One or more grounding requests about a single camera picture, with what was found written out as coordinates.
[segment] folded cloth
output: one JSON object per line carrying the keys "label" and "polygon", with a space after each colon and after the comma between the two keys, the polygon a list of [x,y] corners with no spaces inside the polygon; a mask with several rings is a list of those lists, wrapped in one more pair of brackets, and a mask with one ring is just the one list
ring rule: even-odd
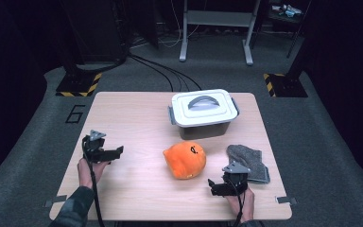
{"label": "folded cloth", "polygon": [[269,183],[268,168],[262,163],[262,151],[243,145],[229,145],[226,150],[229,163],[238,162],[251,170],[248,181],[252,183]]}

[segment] white lid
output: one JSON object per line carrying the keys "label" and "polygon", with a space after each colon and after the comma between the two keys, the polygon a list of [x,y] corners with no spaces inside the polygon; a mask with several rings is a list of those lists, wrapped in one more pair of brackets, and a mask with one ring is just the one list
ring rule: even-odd
{"label": "white lid", "polygon": [[172,107],[176,124],[181,127],[214,125],[238,116],[232,98],[222,89],[176,94]]}

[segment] orange object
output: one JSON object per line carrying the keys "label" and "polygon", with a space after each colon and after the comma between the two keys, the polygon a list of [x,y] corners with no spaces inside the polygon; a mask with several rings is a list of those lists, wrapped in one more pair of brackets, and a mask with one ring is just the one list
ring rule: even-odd
{"label": "orange object", "polygon": [[180,142],[164,150],[164,158],[177,179],[196,177],[206,165],[204,149],[192,141]]}

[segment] light wood surface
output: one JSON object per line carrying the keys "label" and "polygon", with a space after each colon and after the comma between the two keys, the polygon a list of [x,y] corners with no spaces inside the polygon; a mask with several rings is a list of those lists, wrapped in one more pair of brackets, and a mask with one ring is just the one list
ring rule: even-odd
{"label": "light wood surface", "polygon": [[[234,220],[226,199],[212,196],[208,179],[223,183],[222,168],[229,161],[226,147],[244,145],[263,152],[270,183],[249,183],[255,194],[255,219],[288,219],[289,204],[275,198],[286,195],[268,135],[254,95],[231,93],[240,115],[222,136],[196,140],[207,155],[203,171],[190,180],[173,178],[163,151],[181,140],[178,126],[170,124],[167,106],[176,93],[102,92],[95,96],[58,196],[78,188],[77,163],[81,140],[90,130],[107,134],[104,149],[124,146],[120,159],[107,166],[98,183],[98,196],[106,220]],[[63,202],[54,203],[55,218]],[[97,219],[95,205],[89,219]]]}

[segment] storage box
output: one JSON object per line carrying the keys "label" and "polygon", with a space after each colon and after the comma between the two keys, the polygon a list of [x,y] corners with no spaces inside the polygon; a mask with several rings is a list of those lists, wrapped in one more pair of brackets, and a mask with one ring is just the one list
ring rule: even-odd
{"label": "storage box", "polygon": [[239,115],[235,101],[222,89],[176,94],[168,111],[184,140],[223,135]]}

